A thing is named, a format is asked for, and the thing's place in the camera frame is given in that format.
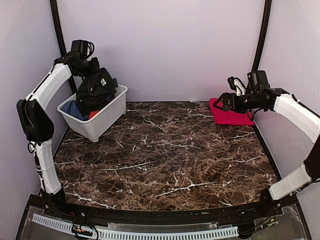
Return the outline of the red t-shirt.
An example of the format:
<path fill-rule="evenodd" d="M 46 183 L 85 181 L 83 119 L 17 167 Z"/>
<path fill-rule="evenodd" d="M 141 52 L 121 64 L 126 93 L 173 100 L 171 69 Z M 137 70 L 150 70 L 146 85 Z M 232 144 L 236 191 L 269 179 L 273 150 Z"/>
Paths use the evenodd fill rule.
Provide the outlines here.
<path fill-rule="evenodd" d="M 217 98 L 211 98 L 209 100 L 209 107 L 213 115 L 213 119 L 218 125 L 228 126 L 254 126 L 255 123 L 250 120 L 251 114 L 241 114 L 234 111 L 223 111 L 214 107 L 214 103 Z"/>

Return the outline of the black striped garment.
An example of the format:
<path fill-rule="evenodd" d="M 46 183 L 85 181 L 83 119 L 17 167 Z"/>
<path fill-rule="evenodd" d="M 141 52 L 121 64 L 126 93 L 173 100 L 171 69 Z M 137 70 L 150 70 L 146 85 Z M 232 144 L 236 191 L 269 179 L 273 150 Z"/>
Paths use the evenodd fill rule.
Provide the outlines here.
<path fill-rule="evenodd" d="M 100 111 L 115 98 L 118 86 L 117 79 L 104 67 L 86 76 L 76 92 L 79 111 L 83 115 Z"/>

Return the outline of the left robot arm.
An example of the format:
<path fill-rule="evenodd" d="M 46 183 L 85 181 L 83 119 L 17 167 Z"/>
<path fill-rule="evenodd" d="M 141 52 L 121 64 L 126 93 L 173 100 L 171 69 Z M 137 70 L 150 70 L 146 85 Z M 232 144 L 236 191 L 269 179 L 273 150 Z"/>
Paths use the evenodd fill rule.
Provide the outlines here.
<path fill-rule="evenodd" d="M 46 108 L 59 88 L 72 76 L 84 77 L 99 69 L 96 57 L 81 58 L 76 55 L 57 58 L 51 70 L 24 99 L 16 104 L 19 120 L 28 141 L 28 151 L 33 155 L 41 189 L 56 195 L 62 189 L 52 153 L 54 123 Z"/>

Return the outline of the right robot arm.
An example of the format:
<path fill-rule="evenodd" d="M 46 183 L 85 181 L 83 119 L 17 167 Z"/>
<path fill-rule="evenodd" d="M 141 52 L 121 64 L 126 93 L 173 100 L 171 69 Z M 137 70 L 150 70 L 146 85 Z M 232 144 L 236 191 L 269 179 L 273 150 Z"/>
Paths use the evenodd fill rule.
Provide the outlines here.
<path fill-rule="evenodd" d="M 299 137 L 309 141 L 309 152 L 305 152 L 301 165 L 268 187 L 266 192 L 269 197 L 255 205 L 258 216 L 266 217 L 274 210 L 275 201 L 299 193 L 320 180 L 320 116 L 293 94 L 282 88 L 269 88 L 244 95 L 225 92 L 213 103 L 213 107 L 238 114 L 246 114 L 250 110 L 271 111 L 287 120 Z"/>

